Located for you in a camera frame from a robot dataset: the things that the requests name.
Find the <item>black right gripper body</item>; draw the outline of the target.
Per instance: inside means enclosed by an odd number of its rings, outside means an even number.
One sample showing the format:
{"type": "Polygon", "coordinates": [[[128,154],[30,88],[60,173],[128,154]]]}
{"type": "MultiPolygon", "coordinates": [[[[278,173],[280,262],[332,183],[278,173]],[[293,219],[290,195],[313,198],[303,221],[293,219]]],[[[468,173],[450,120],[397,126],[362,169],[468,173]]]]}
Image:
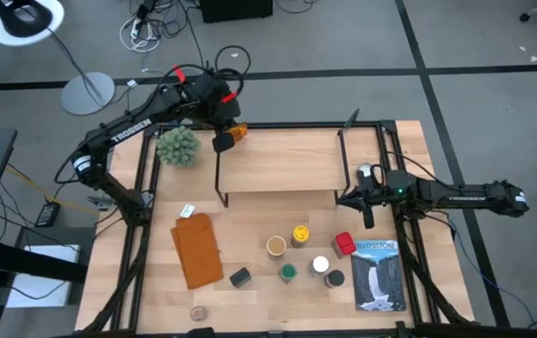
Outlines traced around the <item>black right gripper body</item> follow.
{"type": "Polygon", "coordinates": [[[370,177],[364,179],[364,226],[373,228],[375,226],[373,206],[387,205],[390,197],[387,189],[383,189],[375,180],[370,177]]]}

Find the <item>orange taco mix packet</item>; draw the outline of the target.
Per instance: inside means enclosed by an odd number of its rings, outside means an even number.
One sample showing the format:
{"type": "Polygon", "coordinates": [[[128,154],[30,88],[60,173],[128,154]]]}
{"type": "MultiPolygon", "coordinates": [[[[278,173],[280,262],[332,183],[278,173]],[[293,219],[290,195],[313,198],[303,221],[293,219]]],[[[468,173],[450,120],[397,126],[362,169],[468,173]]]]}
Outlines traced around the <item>orange taco mix packet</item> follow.
{"type": "Polygon", "coordinates": [[[246,122],[237,123],[234,127],[227,131],[232,137],[235,143],[244,139],[248,133],[248,125],[246,122]]]}

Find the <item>small red-lidded spice jar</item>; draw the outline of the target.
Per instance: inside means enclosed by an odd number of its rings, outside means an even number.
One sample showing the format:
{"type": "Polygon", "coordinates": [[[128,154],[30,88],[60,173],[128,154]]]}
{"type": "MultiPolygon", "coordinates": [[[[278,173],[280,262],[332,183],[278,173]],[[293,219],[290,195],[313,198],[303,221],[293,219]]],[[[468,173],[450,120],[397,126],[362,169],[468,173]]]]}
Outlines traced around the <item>small red-lidded spice jar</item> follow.
{"type": "Polygon", "coordinates": [[[331,242],[331,247],[339,259],[357,251],[356,243],[348,232],[337,234],[331,242]]]}

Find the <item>onion sprinkle jar yellow lid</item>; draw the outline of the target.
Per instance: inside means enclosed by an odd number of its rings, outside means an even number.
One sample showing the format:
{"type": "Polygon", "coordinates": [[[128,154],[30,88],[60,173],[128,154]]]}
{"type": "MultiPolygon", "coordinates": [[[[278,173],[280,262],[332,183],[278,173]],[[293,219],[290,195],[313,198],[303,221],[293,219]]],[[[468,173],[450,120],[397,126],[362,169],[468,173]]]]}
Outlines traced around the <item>onion sprinkle jar yellow lid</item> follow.
{"type": "Polygon", "coordinates": [[[298,225],[292,231],[291,245],[294,248],[303,248],[310,238],[310,230],[305,225],[298,225]]]}

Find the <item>bagel seasoning jar white lid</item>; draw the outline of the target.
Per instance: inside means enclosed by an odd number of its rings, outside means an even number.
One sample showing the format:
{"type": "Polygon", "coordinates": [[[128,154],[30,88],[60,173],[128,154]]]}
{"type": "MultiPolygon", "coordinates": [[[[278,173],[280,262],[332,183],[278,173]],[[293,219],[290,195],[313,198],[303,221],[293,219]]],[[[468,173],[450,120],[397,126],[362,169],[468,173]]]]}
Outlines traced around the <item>bagel seasoning jar white lid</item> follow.
{"type": "Polygon", "coordinates": [[[309,271],[313,276],[318,276],[329,270],[329,259],[323,255],[316,256],[309,264],[309,271]]]}

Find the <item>purple-label jar black lid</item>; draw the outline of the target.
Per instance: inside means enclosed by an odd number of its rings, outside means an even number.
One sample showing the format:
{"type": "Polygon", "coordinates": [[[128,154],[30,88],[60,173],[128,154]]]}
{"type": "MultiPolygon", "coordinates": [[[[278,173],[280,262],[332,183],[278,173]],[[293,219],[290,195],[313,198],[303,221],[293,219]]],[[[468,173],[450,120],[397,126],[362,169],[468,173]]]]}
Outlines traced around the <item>purple-label jar black lid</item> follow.
{"type": "Polygon", "coordinates": [[[328,288],[342,286],[345,282],[345,275],[341,270],[334,269],[324,277],[324,283],[328,288]]]}

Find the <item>black-label jar tan lid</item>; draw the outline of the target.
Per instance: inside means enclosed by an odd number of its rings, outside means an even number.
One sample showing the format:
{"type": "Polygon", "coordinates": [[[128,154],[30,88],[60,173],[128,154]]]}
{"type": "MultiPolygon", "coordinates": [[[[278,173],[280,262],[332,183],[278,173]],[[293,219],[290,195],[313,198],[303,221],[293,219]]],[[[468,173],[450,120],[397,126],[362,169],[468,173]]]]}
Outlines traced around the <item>black-label jar tan lid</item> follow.
{"type": "Polygon", "coordinates": [[[281,236],[272,236],[266,242],[268,257],[271,260],[281,260],[286,252],[286,242],[281,236]]]}

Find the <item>oregano jar green lid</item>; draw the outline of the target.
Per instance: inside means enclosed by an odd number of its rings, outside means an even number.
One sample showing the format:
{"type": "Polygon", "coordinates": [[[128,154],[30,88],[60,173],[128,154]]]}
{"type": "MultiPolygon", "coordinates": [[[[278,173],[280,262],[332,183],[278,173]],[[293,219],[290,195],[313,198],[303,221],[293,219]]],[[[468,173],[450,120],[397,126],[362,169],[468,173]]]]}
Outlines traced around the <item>oregano jar green lid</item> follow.
{"type": "Polygon", "coordinates": [[[290,263],[283,264],[279,270],[279,277],[285,284],[292,282],[297,275],[296,267],[290,263]]]}

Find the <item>green black pepper tin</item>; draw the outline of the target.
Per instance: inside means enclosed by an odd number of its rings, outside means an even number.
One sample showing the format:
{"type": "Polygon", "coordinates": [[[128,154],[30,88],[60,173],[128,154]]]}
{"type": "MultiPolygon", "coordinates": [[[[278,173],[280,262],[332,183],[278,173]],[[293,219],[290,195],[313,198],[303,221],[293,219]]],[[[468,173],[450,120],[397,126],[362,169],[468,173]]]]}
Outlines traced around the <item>green black pepper tin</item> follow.
{"type": "Polygon", "coordinates": [[[234,288],[240,288],[252,279],[251,273],[246,268],[241,268],[229,277],[234,288]]]}

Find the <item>green succulent in white pot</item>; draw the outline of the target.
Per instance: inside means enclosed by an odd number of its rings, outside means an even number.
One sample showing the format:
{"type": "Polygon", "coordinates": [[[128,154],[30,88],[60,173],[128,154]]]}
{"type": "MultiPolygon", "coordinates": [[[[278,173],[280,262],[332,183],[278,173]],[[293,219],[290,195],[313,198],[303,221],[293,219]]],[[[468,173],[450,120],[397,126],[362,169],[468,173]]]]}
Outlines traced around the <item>green succulent in white pot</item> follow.
{"type": "Polygon", "coordinates": [[[156,143],[156,155],[167,165],[192,166],[201,141],[184,126],[163,133],[156,143]]]}

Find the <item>black equipment case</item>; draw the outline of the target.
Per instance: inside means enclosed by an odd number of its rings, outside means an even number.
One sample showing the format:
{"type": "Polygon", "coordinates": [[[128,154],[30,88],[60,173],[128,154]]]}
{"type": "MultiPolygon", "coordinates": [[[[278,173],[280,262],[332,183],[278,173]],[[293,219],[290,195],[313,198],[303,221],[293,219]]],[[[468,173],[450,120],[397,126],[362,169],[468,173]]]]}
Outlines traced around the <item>black equipment case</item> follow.
{"type": "Polygon", "coordinates": [[[267,18],[273,14],[273,0],[199,0],[205,23],[267,18]]]}

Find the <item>black power adapter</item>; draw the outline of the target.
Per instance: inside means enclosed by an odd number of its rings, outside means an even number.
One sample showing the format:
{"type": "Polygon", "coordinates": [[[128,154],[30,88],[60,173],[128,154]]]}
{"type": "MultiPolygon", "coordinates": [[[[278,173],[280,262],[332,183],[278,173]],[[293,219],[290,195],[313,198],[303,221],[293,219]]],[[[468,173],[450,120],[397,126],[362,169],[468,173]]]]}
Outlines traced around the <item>black power adapter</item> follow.
{"type": "Polygon", "coordinates": [[[56,221],[60,210],[57,202],[48,202],[43,205],[37,220],[34,222],[35,227],[52,227],[56,221]]]}

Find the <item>white box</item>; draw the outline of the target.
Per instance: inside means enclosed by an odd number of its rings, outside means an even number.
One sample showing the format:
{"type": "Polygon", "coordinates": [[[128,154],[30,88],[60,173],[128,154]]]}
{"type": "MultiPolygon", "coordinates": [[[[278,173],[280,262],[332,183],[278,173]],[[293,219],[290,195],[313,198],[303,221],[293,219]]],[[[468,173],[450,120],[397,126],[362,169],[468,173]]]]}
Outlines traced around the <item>white box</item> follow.
{"type": "MultiPolygon", "coordinates": [[[[31,245],[28,252],[43,254],[71,263],[80,257],[79,245],[31,245]]],[[[7,308],[64,307],[69,303],[71,282],[27,274],[17,274],[6,303],[7,308]]]]}

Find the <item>wooden shelf black metal frame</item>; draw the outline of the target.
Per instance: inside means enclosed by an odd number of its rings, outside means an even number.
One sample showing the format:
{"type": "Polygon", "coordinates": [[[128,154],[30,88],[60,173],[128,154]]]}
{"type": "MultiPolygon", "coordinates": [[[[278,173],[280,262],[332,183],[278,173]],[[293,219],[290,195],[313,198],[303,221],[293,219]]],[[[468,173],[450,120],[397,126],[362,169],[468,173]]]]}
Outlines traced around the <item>wooden shelf black metal frame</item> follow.
{"type": "Polygon", "coordinates": [[[216,158],[214,189],[252,192],[346,192],[345,134],[333,128],[259,129],[216,158]]]}

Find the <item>black metal table frame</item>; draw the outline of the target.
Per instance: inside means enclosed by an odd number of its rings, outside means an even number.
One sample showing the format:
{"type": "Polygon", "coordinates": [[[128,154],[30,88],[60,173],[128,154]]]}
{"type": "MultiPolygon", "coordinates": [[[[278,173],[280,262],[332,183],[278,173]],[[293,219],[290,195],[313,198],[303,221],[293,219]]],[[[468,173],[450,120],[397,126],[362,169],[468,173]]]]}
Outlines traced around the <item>black metal table frame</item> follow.
{"type": "MultiPolygon", "coordinates": [[[[339,122],[313,126],[267,126],[259,129],[333,128],[345,134],[345,150],[350,185],[356,182],[356,168],[364,162],[378,162],[387,151],[393,167],[406,168],[422,176],[432,164],[417,121],[356,123],[344,130],[339,122]]],[[[397,322],[412,326],[416,320],[429,320],[430,306],[417,277],[403,281],[407,309],[403,312],[361,312],[355,307],[351,282],[328,288],[321,277],[314,277],[309,263],[318,255],[350,275],[348,259],[339,259],[331,247],[334,237],[348,232],[355,239],[394,239],[397,236],[390,207],[375,207],[375,226],[366,228],[358,211],[340,207],[335,198],[341,192],[252,192],[229,196],[225,205],[214,189],[216,158],[212,131],[199,131],[202,149],[194,167],[175,168],[148,162],[140,184],[153,190],[153,220],[147,247],[144,279],[130,286],[123,299],[119,325],[126,328],[136,320],[142,336],[175,336],[192,330],[190,311],[207,308],[205,325],[219,334],[241,333],[263,336],[302,335],[341,336],[349,330],[370,332],[392,330],[397,322]],[[221,279],[197,289],[188,289],[171,235],[181,209],[186,204],[211,219],[217,239],[222,270],[230,275],[246,268],[252,279],[234,288],[221,279]],[[293,229],[305,225],[310,238],[303,248],[291,245],[293,229]],[[269,258],[266,242],[272,236],[284,238],[287,248],[281,260],[269,258]],[[283,264],[298,271],[285,284],[279,277],[283,264]]]]}

